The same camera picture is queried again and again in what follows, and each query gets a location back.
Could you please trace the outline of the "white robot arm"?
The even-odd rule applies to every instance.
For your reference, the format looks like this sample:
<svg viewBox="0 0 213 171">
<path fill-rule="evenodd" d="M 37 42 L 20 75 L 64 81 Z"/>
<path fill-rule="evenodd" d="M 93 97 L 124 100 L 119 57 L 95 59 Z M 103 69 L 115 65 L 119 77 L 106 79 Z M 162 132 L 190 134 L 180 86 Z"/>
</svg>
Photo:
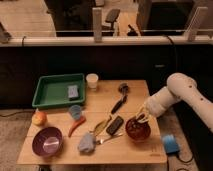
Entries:
<svg viewBox="0 0 213 171">
<path fill-rule="evenodd" d="M 213 133 L 213 102 L 199 92 L 193 78 L 183 73 L 171 74 L 166 85 L 144 101 L 136 119 L 144 123 L 150 115 L 159 117 L 180 101 L 187 103 Z"/>
</svg>

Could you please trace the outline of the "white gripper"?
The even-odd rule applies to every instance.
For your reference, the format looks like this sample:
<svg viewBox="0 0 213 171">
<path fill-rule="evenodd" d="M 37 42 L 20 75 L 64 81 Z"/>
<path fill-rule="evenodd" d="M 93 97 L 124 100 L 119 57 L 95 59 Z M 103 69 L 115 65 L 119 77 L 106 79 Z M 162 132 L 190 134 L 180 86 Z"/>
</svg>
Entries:
<svg viewBox="0 0 213 171">
<path fill-rule="evenodd" d="M 154 117 L 159 117 L 166 111 L 156 95 L 148 97 L 144 105 L 145 107 L 142 106 L 136 113 L 136 121 L 139 123 L 147 122 L 149 120 L 149 113 Z"/>
</svg>

